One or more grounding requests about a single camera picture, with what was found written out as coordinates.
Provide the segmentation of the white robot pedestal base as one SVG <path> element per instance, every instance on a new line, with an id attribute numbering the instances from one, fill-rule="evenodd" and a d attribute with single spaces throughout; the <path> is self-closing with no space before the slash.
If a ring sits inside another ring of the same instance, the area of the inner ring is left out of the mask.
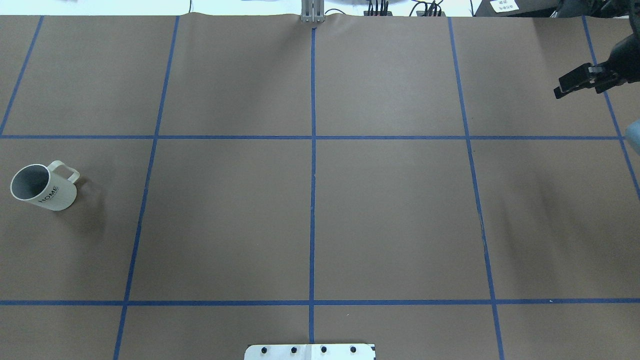
<path id="1" fill-rule="evenodd" d="M 245 360 L 375 360 L 374 344 L 254 344 L 247 347 Z"/>

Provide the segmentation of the aluminium frame post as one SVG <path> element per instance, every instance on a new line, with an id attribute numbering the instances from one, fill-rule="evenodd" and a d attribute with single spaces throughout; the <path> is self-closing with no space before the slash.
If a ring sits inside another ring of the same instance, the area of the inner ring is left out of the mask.
<path id="1" fill-rule="evenodd" d="M 325 1 L 324 0 L 301 0 L 301 22 L 304 24 L 324 23 Z"/>

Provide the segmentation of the white plastic mug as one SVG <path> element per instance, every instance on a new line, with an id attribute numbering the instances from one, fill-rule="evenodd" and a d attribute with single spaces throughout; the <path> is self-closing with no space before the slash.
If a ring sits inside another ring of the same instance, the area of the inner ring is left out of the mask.
<path id="1" fill-rule="evenodd" d="M 77 198 L 79 171 L 60 160 L 48 165 L 30 164 L 20 169 L 10 182 L 11 195 L 25 203 L 51 211 L 62 211 Z"/>

